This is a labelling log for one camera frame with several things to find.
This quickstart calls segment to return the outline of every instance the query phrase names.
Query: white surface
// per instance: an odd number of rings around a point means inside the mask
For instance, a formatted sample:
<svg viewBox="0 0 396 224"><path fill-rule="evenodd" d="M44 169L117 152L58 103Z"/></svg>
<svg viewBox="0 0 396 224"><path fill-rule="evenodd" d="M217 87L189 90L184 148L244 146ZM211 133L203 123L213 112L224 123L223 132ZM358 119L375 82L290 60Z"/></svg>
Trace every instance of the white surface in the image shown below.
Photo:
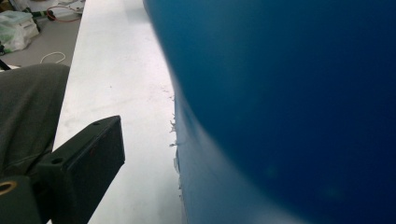
<svg viewBox="0 0 396 224"><path fill-rule="evenodd" d="M90 223L181 223L172 96L141 1L87 1L55 148L91 122L120 115L126 156Z"/></svg>

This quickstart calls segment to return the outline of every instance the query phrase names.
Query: gray fabric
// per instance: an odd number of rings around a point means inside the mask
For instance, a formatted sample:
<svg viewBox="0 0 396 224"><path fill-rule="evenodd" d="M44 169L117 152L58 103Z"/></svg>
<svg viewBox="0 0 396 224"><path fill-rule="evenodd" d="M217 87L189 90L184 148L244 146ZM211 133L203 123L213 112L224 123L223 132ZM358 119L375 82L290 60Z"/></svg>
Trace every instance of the gray fabric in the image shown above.
<svg viewBox="0 0 396 224"><path fill-rule="evenodd" d="M0 178L27 175L52 151L68 74L52 63L0 73Z"/></svg>

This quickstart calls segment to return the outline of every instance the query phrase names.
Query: floor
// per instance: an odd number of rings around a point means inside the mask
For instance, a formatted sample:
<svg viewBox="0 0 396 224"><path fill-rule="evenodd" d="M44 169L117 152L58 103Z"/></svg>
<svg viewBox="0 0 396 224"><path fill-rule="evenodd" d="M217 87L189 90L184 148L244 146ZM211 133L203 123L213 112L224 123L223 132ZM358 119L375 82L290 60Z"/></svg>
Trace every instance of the floor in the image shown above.
<svg viewBox="0 0 396 224"><path fill-rule="evenodd" d="M77 16L71 15L63 19L69 20ZM28 66L40 63L47 54L60 51L66 56L65 60L60 63L70 66L79 25L80 21L59 22L49 21L47 18L39 19L38 26L41 32L32 38L31 44L26 49L0 56L0 59L8 65ZM62 57L60 54L51 55L43 63L55 63Z"/></svg>

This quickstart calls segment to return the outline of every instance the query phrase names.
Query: blue object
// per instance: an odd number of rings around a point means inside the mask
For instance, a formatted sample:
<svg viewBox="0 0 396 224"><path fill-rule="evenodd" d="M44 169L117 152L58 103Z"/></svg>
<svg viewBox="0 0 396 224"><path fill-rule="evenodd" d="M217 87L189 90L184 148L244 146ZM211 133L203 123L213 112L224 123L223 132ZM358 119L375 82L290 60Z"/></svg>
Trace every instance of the blue object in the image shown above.
<svg viewBox="0 0 396 224"><path fill-rule="evenodd" d="M145 0L195 223L396 223L396 2Z"/></svg>

